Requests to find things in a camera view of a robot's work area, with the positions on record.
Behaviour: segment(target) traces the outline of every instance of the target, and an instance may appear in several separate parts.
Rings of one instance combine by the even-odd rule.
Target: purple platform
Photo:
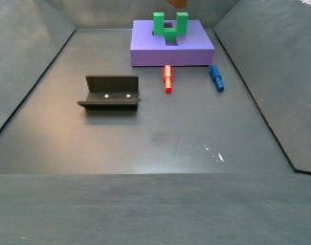
[[[131,38],[132,66],[201,66],[209,65],[213,46],[199,20],[188,21],[187,35],[176,37],[176,45],[165,44],[160,35],[152,35],[152,20],[135,20]]]

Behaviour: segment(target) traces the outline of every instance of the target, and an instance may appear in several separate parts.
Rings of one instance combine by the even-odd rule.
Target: gray wall
[[[212,28],[239,0],[189,0],[185,9],[176,10],[167,0],[47,0],[68,17],[77,28],[132,28],[133,19],[152,18],[163,11],[175,18],[177,11],[187,11]]]
[[[213,30],[295,168],[311,171],[311,6],[241,0]]]
[[[73,30],[47,1],[0,0],[0,128]]]

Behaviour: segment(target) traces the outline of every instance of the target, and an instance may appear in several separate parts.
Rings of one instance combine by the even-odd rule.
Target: black metal bracket
[[[137,109],[140,101],[139,77],[85,76],[88,96],[77,104],[87,109]]]

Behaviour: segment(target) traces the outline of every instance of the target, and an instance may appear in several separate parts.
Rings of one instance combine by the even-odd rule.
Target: gray floor
[[[77,30],[0,134],[0,173],[291,173],[228,57],[215,64],[227,86],[215,90],[205,67],[132,68],[131,30]],[[140,107],[87,112],[85,75],[140,77]]]
[[[311,176],[0,175],[0,244],[311,245]]]

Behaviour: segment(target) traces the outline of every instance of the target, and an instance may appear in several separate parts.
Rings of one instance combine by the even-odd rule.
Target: green u-shaped block
[[[176,13],[176,22],[175,27],[165,28],[164,27],[164,13],[163,12],[153,12],[153,34],[163,35],[167,42],[173,42],[175,37],[177,35],[187,34],[188,28],[188,13],[187,12],[177,12]]]

